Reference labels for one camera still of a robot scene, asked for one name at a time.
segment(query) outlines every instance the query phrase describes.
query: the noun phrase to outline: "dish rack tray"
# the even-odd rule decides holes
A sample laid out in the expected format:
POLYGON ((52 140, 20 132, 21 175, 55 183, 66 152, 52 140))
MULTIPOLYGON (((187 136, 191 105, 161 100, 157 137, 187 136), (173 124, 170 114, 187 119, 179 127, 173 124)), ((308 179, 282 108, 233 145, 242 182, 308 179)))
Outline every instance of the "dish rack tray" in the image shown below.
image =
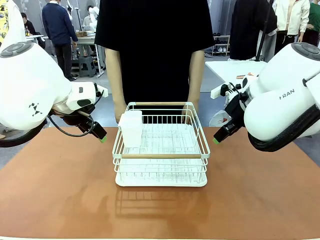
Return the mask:
POLYGON ((118 185, 207 184, 210 149, 191 102, 131 102, 126 111, 142 111, 143 130, 140 147, 128 148, 118 129, 112 150, 118 185))

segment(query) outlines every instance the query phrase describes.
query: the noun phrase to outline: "brown table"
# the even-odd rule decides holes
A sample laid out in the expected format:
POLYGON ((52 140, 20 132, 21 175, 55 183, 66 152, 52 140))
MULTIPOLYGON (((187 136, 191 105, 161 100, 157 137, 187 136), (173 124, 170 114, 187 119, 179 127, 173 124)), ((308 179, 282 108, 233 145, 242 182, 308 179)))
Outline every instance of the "brown table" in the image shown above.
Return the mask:
MULTIPOLYGON (((74 128, 67 129, 78 133, 74 128)), ((210 144, 202 188, 119 187, 112 147, 43 130, 0 170, 0 236, 308 239, 320 237, 320 169, 295 144, 255 150, 245 129, 210 144)))

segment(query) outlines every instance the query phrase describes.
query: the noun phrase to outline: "green sweater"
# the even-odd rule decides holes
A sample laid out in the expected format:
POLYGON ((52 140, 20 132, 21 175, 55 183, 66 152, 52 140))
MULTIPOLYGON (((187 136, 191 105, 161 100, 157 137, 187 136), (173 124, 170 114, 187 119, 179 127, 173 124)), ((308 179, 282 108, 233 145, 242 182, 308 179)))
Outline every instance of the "green sweater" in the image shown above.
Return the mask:
POLYGON ((309 24, 312 24, 317 32, 320 32, 320 5, 310 3, 309 24))

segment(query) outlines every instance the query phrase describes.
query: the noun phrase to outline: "stool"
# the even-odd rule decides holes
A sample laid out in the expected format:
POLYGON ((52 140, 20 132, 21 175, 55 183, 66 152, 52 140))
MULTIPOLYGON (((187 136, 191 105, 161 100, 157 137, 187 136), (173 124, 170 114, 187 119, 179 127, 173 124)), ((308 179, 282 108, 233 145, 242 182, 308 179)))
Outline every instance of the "stool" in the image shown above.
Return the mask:
POLYGON ((79 57, 79 75, 80 77, 89 76, 92 78, 96 74, 96 68, 94 65, 93 58, 89 57, 79 57))

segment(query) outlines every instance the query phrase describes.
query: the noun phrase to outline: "white cup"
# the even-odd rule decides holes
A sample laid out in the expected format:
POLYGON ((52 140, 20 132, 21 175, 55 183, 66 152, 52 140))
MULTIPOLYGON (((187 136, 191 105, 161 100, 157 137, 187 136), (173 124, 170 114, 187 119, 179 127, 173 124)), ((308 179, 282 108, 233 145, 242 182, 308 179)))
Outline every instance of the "white cup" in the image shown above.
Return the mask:
POLYGON ((119 125, 126 148, 139 148, 141 145, 143 121, 142 111, 130 110, 122 114, 119 125))

